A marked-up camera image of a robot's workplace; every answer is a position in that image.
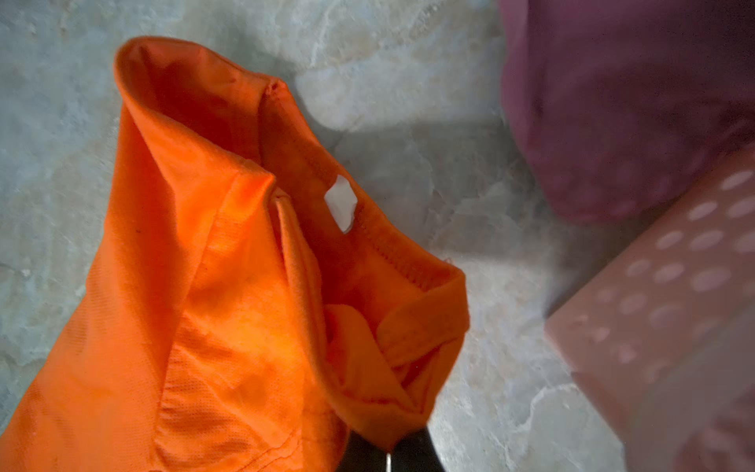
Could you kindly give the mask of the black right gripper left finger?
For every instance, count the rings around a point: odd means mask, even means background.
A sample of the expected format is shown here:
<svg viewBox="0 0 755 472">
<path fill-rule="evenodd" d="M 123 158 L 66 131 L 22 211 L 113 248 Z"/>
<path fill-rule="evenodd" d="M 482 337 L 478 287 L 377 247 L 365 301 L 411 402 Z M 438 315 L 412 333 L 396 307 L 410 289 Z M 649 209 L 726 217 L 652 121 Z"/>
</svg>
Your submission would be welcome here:
<svg viewBox="0 0 755 472">
<path fill-rule="evenodd" d="M 387 454 L 357 432 L 350 432 L 336 472 L 386 472 Z"/>
</svg>

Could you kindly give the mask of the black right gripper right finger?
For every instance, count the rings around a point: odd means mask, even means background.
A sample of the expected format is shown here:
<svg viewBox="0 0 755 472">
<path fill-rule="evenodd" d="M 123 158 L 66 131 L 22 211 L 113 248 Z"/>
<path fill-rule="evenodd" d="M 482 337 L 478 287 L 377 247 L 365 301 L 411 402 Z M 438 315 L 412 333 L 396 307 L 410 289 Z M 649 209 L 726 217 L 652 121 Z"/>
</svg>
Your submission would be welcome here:
<svg viewBox="0 0 755 472">
<path fill-rule="evenodd" d="M 403 438 L 390 457 L 391 472 L 446 472 L 427 428 Z"/>
</svg>

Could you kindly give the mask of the orange t-shirt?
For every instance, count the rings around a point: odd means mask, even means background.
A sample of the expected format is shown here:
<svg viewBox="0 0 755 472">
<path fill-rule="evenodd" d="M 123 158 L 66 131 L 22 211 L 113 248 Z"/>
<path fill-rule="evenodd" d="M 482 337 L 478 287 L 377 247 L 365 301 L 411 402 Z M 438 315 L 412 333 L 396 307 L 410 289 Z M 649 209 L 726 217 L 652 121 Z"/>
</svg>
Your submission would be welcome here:
<svg viewBox="0 0 755 472">
<path fill-rule="evenodd" d="M 285 82 L 136 37 L 102 242 L 5 471 L 335 471 L 427 428 L 464 273 L 397 230 Z"/>
</svg>

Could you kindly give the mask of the pink perforated plastic basket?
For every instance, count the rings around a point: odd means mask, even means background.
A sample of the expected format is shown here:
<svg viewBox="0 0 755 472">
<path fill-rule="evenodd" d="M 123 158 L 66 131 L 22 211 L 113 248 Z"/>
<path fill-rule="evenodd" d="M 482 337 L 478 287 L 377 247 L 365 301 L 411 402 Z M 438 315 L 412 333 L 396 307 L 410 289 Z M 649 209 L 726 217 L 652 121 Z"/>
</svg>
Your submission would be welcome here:
<svg viewBox="0 0 755 472">
<path fill-rule="evenodd" d="M 628 470 L 752 470 L 753 149 L 725 157 L 545 332 Z"/>
</svg>

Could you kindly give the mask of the mauve purple t-shirt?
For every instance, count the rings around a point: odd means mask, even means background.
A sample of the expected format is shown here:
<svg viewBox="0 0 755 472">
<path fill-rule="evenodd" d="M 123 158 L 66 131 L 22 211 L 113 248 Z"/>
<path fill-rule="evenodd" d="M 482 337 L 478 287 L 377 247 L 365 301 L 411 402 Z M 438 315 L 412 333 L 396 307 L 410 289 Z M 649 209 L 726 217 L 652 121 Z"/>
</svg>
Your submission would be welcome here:
<svg viewBox="0 0 755 472">
<path fill-rule="evenodd" d="M 750 1 L 503 1 L 505 118 L 552 211 L 640 214 L 754 140 Z"/>
</svg>

